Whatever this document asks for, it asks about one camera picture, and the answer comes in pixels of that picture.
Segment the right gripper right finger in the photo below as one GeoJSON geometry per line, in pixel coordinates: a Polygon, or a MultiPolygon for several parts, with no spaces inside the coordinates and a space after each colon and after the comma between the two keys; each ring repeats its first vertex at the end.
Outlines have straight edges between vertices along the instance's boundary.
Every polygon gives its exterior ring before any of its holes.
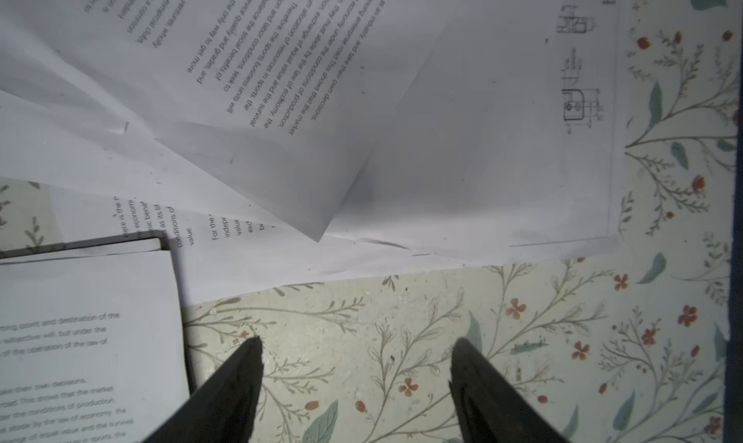
{"type": "Polygon", "coordinates": [[[567,442],[466,338],[454,344],[449,387],[464,442],[567,442]]]}

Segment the orange black file folder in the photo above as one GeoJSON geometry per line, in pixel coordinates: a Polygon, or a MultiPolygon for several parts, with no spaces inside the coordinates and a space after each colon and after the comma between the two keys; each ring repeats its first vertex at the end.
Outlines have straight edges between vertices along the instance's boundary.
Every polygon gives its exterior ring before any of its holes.
{"type": "Polygon", "coordinates": [[[147,241],[147,247],[154,247],[154,249],[158,249],[158,251],[168,251],[170,253],[171,264],[174,270],[176,286],[178,289],[179,320],[181,323],[184,323],[183,310],[186,305],[184,304],[185,290],[183,287],[183,276],[179,266],[181,260],[180,256],[173,251],[174,245],[168,241],[168,236],[164,231],[156,231],[153,236],[125,237],[122,235],[110,235],[87,240],[77,240],[69,243],[41,245],[38,249],[5,249],[5,251],[1,251],[1,263],[15,264],[33,260],[54,259],[54,257],[60,255],[64,258],[71,258],[75,251],[84,256],[93,255],[97,252],[113,253],[112,250],[114,246],[144,246],[145,241],[147,241]]]}

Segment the printed paper sheet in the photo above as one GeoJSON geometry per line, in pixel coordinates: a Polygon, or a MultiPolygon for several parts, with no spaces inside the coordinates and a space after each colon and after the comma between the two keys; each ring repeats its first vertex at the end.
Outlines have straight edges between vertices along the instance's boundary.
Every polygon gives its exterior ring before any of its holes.
{"type": "Polygon", "coordinates": [[[1,0],[1,92],[319,240],[457,0],[1,0]]]}
{"type": "Polygon", "coordinates": [[[56,236],[43,249],[159,239],[175,256],[184,305],[459,266],[391,244],[314,242],[130,125],[99,129],[9,94],[1,98],[1,175],[46,192],[56,236]]]}
{"type": "Polygon", "coordinates": [[[156,239],[1,263],[1,438],[139,442],[188,398],[179,289],[156,239]]]}

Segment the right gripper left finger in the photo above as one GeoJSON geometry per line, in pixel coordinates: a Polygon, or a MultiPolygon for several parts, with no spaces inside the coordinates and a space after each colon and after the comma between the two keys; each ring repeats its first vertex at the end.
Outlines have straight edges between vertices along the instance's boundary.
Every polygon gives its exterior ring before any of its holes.
{"type": "Polygon", "coordinates": [[[248,442],[264,365],[260,338],[245,340],[148,442],[248,442]]]}

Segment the paper sheet with technical drawing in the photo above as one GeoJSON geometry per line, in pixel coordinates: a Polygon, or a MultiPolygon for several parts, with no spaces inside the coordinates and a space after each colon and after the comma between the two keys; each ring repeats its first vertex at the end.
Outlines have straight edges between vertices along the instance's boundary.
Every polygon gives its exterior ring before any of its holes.
{"type": "Polygon", "coordinates": [[[460,0],[328,235],[493,264],[618,241],[631,0],[460,0]]]}

